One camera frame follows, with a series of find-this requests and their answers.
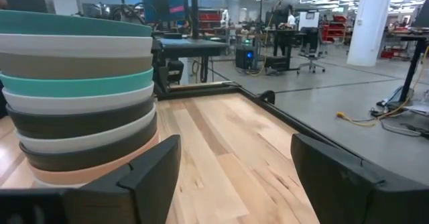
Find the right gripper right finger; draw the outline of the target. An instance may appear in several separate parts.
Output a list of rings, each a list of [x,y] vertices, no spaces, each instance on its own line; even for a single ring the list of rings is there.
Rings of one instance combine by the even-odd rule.
[[[321,223],[427,223],[428,187],[301,133],[291,154]]]

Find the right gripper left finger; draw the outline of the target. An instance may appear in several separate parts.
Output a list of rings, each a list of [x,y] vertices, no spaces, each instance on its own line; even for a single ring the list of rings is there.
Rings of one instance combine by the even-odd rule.
[[[65,194],[68,223],[165,223],[178,180],[179,135]]]

